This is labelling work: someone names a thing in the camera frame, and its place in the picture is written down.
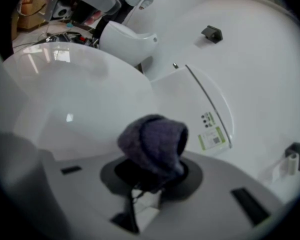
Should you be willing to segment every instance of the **black wall-mounted holder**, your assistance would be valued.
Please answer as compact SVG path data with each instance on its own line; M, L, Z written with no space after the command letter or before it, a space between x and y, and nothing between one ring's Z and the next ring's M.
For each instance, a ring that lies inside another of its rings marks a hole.
M298 171L300 172L300 143L297 142L293 143L285 150L284 154L286 158L294 154L299 156Z
M214 26L207 26L201 34L205 35L205 38L207 38L209 41L217 44L220 41L222 41L224 38L222 36L222 32L220 29L214 27Z

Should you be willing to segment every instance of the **towel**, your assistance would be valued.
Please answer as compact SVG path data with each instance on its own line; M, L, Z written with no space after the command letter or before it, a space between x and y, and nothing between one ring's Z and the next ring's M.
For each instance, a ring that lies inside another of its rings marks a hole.
M159 190L184 174L180 156L187 140L188 128L184 123L148 115L128 125L117 144L131 161L157 176Z

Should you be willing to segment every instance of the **qr code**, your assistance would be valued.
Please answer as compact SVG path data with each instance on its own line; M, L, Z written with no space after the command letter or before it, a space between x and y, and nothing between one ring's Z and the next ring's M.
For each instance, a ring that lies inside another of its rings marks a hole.
M220 143L220 139L218 137L213 139L214 144L219 144Z

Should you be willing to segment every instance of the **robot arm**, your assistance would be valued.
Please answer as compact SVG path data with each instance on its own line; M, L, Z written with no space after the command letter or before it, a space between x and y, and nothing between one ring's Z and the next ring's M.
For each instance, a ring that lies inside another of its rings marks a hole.
M96 11L112 15L121 8L119 0L47 0L46 21L73 20L83 24Z

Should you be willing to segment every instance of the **black pants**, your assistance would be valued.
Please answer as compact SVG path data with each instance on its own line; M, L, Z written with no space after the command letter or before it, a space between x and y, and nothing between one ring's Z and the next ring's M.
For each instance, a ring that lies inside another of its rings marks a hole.
M93 37L99 39L101 37L102 32L106 28L107 24L112 22L122 23L125 21L125 18L134 8L133 6L129 5L125 0L119 0L121 3L121 8L113 15L105 15L101 18L98 25L95 27Z

